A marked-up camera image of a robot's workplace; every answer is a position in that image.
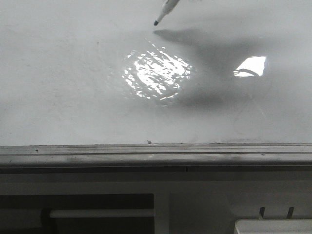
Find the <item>white whiteboard marker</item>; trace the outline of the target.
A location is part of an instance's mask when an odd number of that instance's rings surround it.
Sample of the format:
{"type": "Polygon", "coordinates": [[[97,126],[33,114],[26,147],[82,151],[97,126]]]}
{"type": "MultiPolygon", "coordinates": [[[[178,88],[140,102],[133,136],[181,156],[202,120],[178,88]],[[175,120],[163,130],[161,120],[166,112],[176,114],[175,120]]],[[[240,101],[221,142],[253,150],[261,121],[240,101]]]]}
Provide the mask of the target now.
{"type": "Polygon", "coordinates": [[[166,0],[158,17],[154,21],[154,26],[157,26],[166,15],[170,14],[179,2],[180,0],[166,0]]]}

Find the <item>white plastic bin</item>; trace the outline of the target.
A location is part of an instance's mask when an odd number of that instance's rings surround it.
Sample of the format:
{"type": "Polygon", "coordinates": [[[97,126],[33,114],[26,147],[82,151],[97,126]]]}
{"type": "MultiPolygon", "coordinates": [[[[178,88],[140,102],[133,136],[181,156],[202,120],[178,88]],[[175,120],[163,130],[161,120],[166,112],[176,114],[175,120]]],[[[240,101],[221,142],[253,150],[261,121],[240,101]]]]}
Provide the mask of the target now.
{"type": "Polygon", "coordinates": [[[234,234],[311,234],[311,219],[238,220],[234,234]]]}

